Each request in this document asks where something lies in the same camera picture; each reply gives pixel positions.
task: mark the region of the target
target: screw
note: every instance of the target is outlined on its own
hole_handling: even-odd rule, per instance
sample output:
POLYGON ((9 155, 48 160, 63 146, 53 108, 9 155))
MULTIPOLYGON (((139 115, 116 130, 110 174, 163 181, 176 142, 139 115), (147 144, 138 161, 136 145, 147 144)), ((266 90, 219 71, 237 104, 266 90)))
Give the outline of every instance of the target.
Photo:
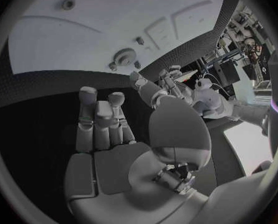
POLYGON ((141 64, 139 63, 139 61, 135 61, 134 65, 137 69, 141 68, 141 64))
POLYGON ((75 0, 64 0, 62 3, 62 8, 64 10, 71 10, 76 5, 75 0))
POLYGON ((136 38, 136 42, 138 42, 139 45, 144 45, 144 40, 140 36, 136 38))
POLYGON ((112 71, 117 71, 117 65, 114 62, 110 63, 109 67, 112 71))

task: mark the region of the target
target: gear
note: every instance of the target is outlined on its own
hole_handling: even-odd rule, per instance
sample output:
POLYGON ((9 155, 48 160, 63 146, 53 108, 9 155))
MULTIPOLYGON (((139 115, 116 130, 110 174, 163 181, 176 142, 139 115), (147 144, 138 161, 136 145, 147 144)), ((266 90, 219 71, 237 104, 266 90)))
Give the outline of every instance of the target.
POLYGON ((131 48, 122 49, 114 55, 117 66, 127 66, 136 59, 136 52, 131 48))

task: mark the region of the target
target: bolt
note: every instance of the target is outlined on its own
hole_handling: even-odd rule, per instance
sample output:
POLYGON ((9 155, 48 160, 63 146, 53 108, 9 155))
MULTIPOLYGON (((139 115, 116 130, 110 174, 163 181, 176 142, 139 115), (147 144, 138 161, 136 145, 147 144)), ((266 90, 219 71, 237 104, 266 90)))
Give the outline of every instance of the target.
POLYGON ((135 61, 134 65, 137 69, 141 68, 141 64, 139 63, 139 61, 135 61))
POLYGON ((75 0, 64 0, 62 3, 62 8, 64 10, 71 10, 76 5, 75 0))
POLYGON ((117 71, 117 65, 114 62, 110 63, 109 67, 112 71, 117 71))
POLYGON ((144 40, 140 36, 136 38, 136 42, 138 42, 139 45, 144 45, 144 40))

